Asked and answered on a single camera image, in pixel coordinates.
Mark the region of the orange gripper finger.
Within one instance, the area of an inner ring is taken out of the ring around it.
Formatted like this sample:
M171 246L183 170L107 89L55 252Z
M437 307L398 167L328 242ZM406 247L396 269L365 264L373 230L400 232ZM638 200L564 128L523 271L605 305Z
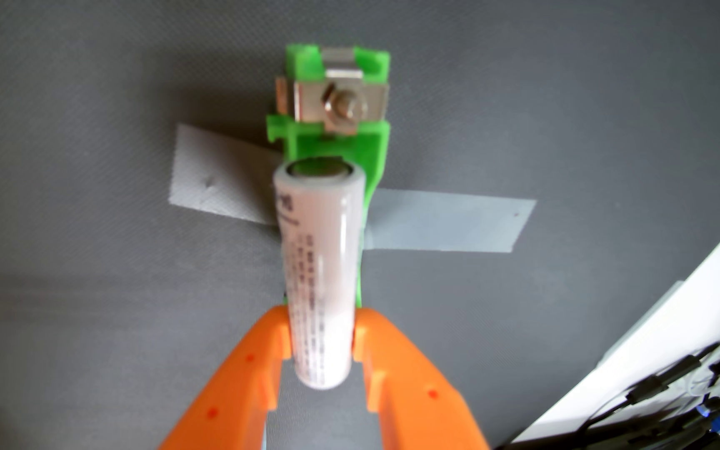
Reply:
M276 306L245 333L159 449L261 449L290 357L288 312Z
M353 358L384 449L489 449L461 393L385 315L355 312Z

